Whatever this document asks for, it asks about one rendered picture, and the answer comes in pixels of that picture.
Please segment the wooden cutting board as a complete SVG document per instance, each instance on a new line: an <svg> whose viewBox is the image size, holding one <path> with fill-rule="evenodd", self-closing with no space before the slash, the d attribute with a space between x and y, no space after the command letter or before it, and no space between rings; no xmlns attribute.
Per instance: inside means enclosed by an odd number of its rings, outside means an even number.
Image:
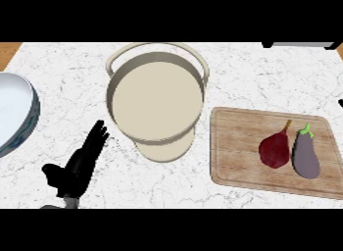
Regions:
<svg viewBox="0 0 343 251"><path fill-rule="evenodd" d="M343 160L325 118L217 107L210 136L217 184L343 199Z"/></svg>

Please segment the purple eggplant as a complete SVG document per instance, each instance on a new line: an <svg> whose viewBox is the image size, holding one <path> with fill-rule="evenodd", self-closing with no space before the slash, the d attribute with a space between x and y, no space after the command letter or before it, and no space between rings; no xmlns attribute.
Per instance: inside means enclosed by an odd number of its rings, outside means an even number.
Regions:
<svg viewBox="0 0 343 251"><path fill-rule="evenodd" d="M297 174L309 179L319 176L319 161L314 150L314 133L309 125L299 130L293 148L293 166Z"/></svg>

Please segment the beige tiered basket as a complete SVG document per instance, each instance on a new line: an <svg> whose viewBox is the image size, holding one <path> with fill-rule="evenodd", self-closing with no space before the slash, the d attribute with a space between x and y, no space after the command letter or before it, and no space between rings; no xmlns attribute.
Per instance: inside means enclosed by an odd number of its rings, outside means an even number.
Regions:
<svg viewBox="0 0 343 251"><path fill-rule="evenodd" d="M110 116L141 154L154 162L169 163L185 155L194 142L209 66L195 67L169 52L145 53L120 68L113 63L105 63Z"/></svg>

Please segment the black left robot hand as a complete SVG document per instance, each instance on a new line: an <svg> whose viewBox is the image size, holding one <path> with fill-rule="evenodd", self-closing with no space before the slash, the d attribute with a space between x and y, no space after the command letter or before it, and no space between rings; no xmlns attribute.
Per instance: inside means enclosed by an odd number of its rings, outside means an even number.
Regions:
<svg viewBox="0 0 343 251"><path fill-rule="evenodd" d="M79 199L84 195L108 137L110 133L104 121L98 120L83 147L76 150L67 166L43 165L42 171L46 175L47 184L58 189L56 196L59 198Z"/></svg>

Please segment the white and blue bowl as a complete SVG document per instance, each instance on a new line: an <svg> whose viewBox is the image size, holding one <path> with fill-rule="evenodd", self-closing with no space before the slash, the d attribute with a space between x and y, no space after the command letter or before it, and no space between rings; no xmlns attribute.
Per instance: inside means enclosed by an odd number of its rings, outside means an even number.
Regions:
<svg viewBox="0 0 343 251"><path fill-rule="evenodd" d="M34 132L40 101L28 79L0 72L0 158L24 144Z"/></svg>

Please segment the grey and black appliance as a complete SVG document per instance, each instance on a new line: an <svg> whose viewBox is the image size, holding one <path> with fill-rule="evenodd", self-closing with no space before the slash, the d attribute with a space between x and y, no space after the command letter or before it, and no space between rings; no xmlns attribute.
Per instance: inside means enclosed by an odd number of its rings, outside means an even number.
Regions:
<svg viewBox="0 0 343 251"><path fill-rule="evenodd" d="M262 42L263 48L278 46L322 47L325 50L336 50L343 42Z"/></svg>

